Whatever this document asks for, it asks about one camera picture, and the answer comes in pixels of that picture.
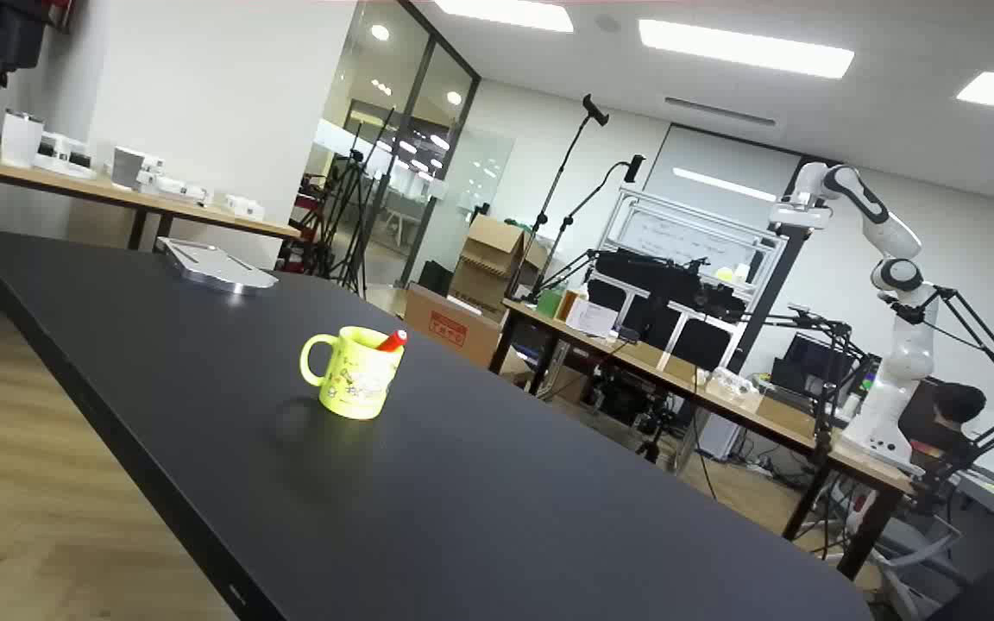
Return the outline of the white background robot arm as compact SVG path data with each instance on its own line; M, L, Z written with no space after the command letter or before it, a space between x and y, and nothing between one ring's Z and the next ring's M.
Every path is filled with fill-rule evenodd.
M892 348L880 358L871 394L845 435L875 450L908 450L902 412L920 383L932 373L936 337L926 329L932 316L936 287L920 268L923 239L867 186L852 166L806 162L791 186L796 212L845 199L861 212L863 239L878 247L871 281L893 310Z

